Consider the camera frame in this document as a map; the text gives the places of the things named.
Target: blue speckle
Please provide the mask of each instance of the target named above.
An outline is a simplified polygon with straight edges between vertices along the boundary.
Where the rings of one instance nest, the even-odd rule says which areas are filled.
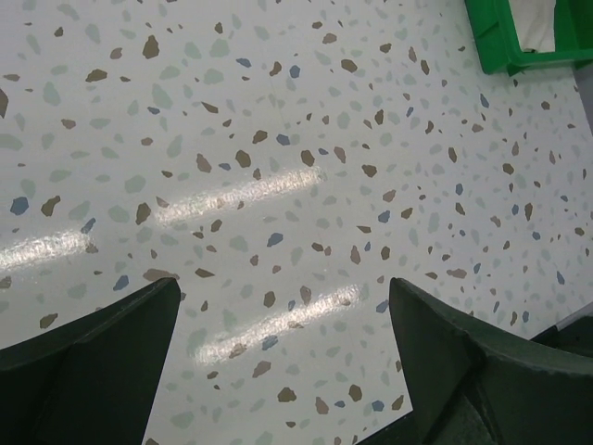
[[[377,312],[379,313],[384,313],[387,308],[389,307],[389,300],[386,299],[385,301],[380,302],[379,304],[377,304]]]
[[[269,348],[274,346],[276,343],[278,343],[277,336],[265,337],[263,340],[263,343],[261,344],[261,348],[262,348],[262,350],[268,350]]]
[[[122,275],[120,278],[118,278],[118,282],[113,286],[113,290],[122,290],[129,283],[130,280],[128,280],[128,275]]]
[[[379,215],[379,223],[387,223],[389,221],[389,217],[391,216],[391,211],[386,210]]]
[[[278,243],[282,242],[283,239],[284,235],[279,234],[278,232],[271,234],[270,238],[268,238],[268,247],[271,248],[272,246],[277,245]]]
[[[488,102],[488,99],[486,99],[482,94],[480,94],[480,102],[482,102],[482,107],[490,108],[490,103]]]
[[[29,208],[29,201],[26,197],[15,197],[12,200],[12,206],[10,206],[10,211],[15,215],[19,216],[22,215],[27,209]]]
[[[81,233],[83,234],[88,234],[91,229],[93,228],[93,226],[96,223],[96,219],[95,218],[91,218],[89,221],[86,222],[86,224],[82,227],[81,229]]]
[[[297,79],[300,76],[300,68],[297,65],[290,67],[290,77]]]
[[[385,404],[380,400],[375,400],[373,403],[371,403],[371,406],[373,411],[381,412],[384,409]]]
[[[290,140],[286,134],[278,134],[276,136],[276,141],[278,141],[278,144],[281,146],[290,146]]]
[[[251,68],[251,62],[248,58],[238,58],[237,63],[243,65],[245,68]]]

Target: light green speckle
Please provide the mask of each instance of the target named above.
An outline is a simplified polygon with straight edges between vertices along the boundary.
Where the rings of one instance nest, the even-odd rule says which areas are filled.
[[[204,83],[206,85],[220,83],[223,80],[224,76],[222,75],[222,73],[218,70],[214,70],[213,68],[210,68],[208,71],[206,71],[206,74],[204,75]]]
[[[68,72],[68,66],[66,66],[66,65],[56,65],[49,72],[51,72],[54,76],[57,76],[59,74],[65,74],[66,72]]]
[[[190,58],[202,58],[202,54],[200,53],[200,50],[197,49],[197,46],[194,44],[194,42],[188,42],[185,44],[184,53]]]
[[[158,83],[152,85],[152,100],[160,108],[170,109],[173,106],[173,101]]]
[[[22,142],[12,134],[2,133],[0,134],[0,148],[20,150],[22,148]]]
[[[35,53],[36,55],[40,55],[41,47],[39,46],[39,43],[37,42],[35,36],[33,34],[29,34],[26,40],[31,49],[33,50],[33,53]]]
[[[102,130],[105,127],[107,127],[109,125],[109,123],[111,122],[111,119],[106,119],[106,118],[95,118],[95,119],[91,119],[91,121],[89,122],[89,124],[95,128],[96,130]]]
[[[127,223],[130,220],[128,211],[120,206],[113,206],[107,211],[107,214],[116,223]]]
[[[82,220],[91,209],[91,201],[84,201],[68,213],[68,217],[73,221]]]
[[[177,158],[182,153],[183,136],[177,135],[167,147],[167,156],[169,158]]]
[[[216,39],[210,48],[211,57],[225,57],[228,56],[231,50],[226,40]]]
[[[71,299],[81,299],[86,294],[86,284],[82,283],[77,286],[73,286],[67,291],[68,296]]]
[[[140,176],[139,174],[136,174],[134,177],[128,179],[124,183],[124,188],[127,193],[138,193],[138,192],[142,191],[143,188],[145,188],[145,185],[146,185],[145,177]]]
[[[99,29],[96,27],[94,23],[91,23],[86,28],[84,28],[84,33],[88,35],[89,39],[91,39],[96,44],[101,43],[101,35],[99,34]]]
[[[45,83],[44,101],[47,102],[49,105],[53,105],[54,107],[57,107],[62,101],[59,98],[59,93],[57,92],[56,87],[51,82]]]
[[[235,250],[240,250],[242,252],[247,252],[249,250],[249,245],[247,244],[246,240],[240,235],[231,238],[229,246],[231,248],[234,248]]]
[[[53,172],[49,173],[49,182],[59,183],[60,181],[68,178],[71,174],[72,172],[68,170],[54,170]]]
[[[173,79],[173,78],[179,76],[180,74],[181,74],[181,71],[179,70],[179,68],[169,65],[167,68],[165,68],[160,73],[160,76],[158,76],[158,78],[161,81],[166,81],[167,79]]]
[[[120,157],[113,148],[109,148],[108,146],[101,147],[101,154],[107,159],[117,159]]]
[[[187,429],[194,422],[194,414],[191,411],[175,414],[170,422],[180,429]]]
[[[256,26],[254,28],[254,30],[256,30],[256,35],[259,39],[261,39],[261,40],[270,39],[270,33],[263,26]]]

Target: green bin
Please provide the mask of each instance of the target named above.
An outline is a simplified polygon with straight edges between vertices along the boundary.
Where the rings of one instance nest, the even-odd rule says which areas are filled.
[[[593,60],[593,0],[556,0],[556,51],[526,53],[512,20],[509,0],[465,0],[473,37],[486,74],[506,71],[510,76],[529,68]]]

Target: brown speckle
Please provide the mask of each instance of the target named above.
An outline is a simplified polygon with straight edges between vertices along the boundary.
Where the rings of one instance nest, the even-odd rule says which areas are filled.
[[[111,54],[109,54],[109,58],[112,58],[113,60],[121,58],[121,48],[115,48],[114,50],[112,50]]]
[[[414,51],[413,46],[411,46],[408,50],[408,58],[414,63],[418,61],[418,58],[416,57],[416,51]]]
[[[271,308],[274,303],[276,302],[276,296],[272,291],[266,292],[266,295],[263,296],[263,305],[266,308]]]
[[[249,153],[246,153],[243,150],[237,151],[236,155],[234,155],[234,158],[244,169],[251,166],[251,157],[249,156]]]
[[[0,280],[0,289],[10,289],[12,286],[12,277],[10,275],[5,276]]]
[[[394,197],[396,197],[395,190],[389,190],[388,192],[383,193],[383,201],[385,202],[393,201]]]
[[[356,72],[356,70],[359,68],[357,66],[356,63],[354,63],[352,60],[350,60],[349,58],[343,58],[342,59],[342,68],[348,72]]]
[[[274,62],[274,66],[271,68],[270,71],[270,76],[273,77],[280,71],[282,71],[282,65],[280,64],[280,62]]]
[[[196,270],[196,275],[200,278],[210,278],[211,276],[214,276],[214,273],[200,267]]]
[[[41,213],[45,216],[52,216],[54,214],[54,207],[61,200],[62,198],[59,195],[56,197],[50,197],[47,199],[45,204],[41,206]]]
[[[315,157],[308,150],[301,151],[300,158],[305,165],[308,165],[310,167],[312,167],[313,164],[315,163]]]
[[[303,300],[305,306],[309,306],[309,303],[311,303],[311,289],[306,286],[301,286],[300,297]]]
[[[146,221],[150,216],[151,211],[152,210],[150,209],[150,207],[148,207],[148,204],[146,204],[145,202],[139,204],[138,210],[136,211],[136,224],[140,225],[144,221]]]
[[[148,36],[148,40],[145,43],[145,49],[142,50],[142,54],[146,58],[153,58],[158,56],[159,53],[157,38],[154,35]]]
[[[321,397],[315,398],[315,409],[317,410],[317,414],[328,414],[330,412],[330,407],[327,406],[327,403]]]
[[[334,153],[337,156],[337,158],[340,159],[340,162],[346,164],[346,152],[344,151],[344,148],[342,148],[341,146],[335,146]]]
[[[175,278],[176,280],[179,280],[178,274],[163,271],[161,269],[148,269],[142,276],[148,281],[157,281],[161,278]]]
[[[458,212],[459,215],[465,216],[465,209],[460,202],[455,203],[455,211]]]
[[[426,60],[420,62],[420,67],[423,69],[424,74],[428,75],[430,73],[430,68],[428,67],[428,62],[426,62]]]
[[[356,385],[351,385],[350,390],[348,391],[348,395],[352,399],[352,401],[359,401],[362,399],[362,389]]]
[[[525,204],[525,218],[527,221],[531,220],[531,214],[534,211],[534,206],[533,204],[530,202],[528,204]]]
[[[49,326],[52,325],[52,323],[56,320],[56,318],[57,318],[56,313],[50,313],[49,315],[46,315],[41,320],[39,320],[39,327],[41,329],[47,329]]]
[[[399,396],[396,401],[394,401],[391,404],[391,409],[393,411],[399,411],[401,409],[401,406],[404,404],[404,396],[403,394],[401,396]]]
[[[271,363],[266,361],[261,361],[258,363],[256,368],[253,370],[253,378],[258,378],[260,375],[266,374],[268,371],[271,370]]]
[[[62,119],[62,125],[64,125],[67,130],[71,130],[76,126],[76,122],[72,119]]]
[[[447,271],[447,275],[463,279],[467,275],[467,272],[465,272],[463,269],[455,269],[454,271],[449,269]]]
[[[413,211],[414,211],[414,209],[412,207],[410,207],[409,209],[405,209],[404,211],[401,212],[401,217],[404,220],[407,220],[411,216]]]
[[[451,162],[453,163],[457,162],[457,153],[455,153],[455,148],[452,146],[448,148],[448,158],[451,159]]]
[[[202,102],[202,105],[204,106],[204,108],[212,114],[218,114],[219,112],[219,108],[218,107],[214,107],[213,105],[210,105],[206,102]]]
[[[508,162],[505,162],[504,164],[502,164],[502,170],[507,174],[515,173],[515,169]]]
[[[201,153],[197,154],[196,157],[197,169],[204,173],[210,173],[212,171],[212,166],[208,162],[204,155]]]
[[[352,250],[350,250],[350,260],[355,264],[360,264],[360,253],[356,246],[352,246]]]
[[[268,138],[268,132],[264,132],[263,130],[257,130],[256,133],[253,135],[253,140],[251,144],[257,144],[259,142],[265,141]]]
[[[282,391],[280,391],[278,393],[278,401],[280,403],[286,403],[286,402],[289,402],[289,401],[295,401],[296,399],[297,399],[297,395],[289,387],[284,387],[282,389]]]
[[[375,174],[377,174],[377,168],[374,165],[364,164],[360,167],[362,168],[362,171],[364,172],[364,174],[366,174],[370,178],[372,178]]]
[[[335,42],[337,40],[337,37],[335,36],[335,34],[332,34],[331,32],[328,32],[327,34],[325,34],[325,36],[323,37],[323,42],[325,44],[332,44],[333,42]]]

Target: speckled vinyl floor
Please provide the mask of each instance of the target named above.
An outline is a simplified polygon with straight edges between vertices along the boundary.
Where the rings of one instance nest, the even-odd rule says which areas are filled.
[[[408,412],[393,275],[525,337],[592,300],[572,73],[483,75],[461,0],[0,8],[0,347],[179,278],[147,444]]]

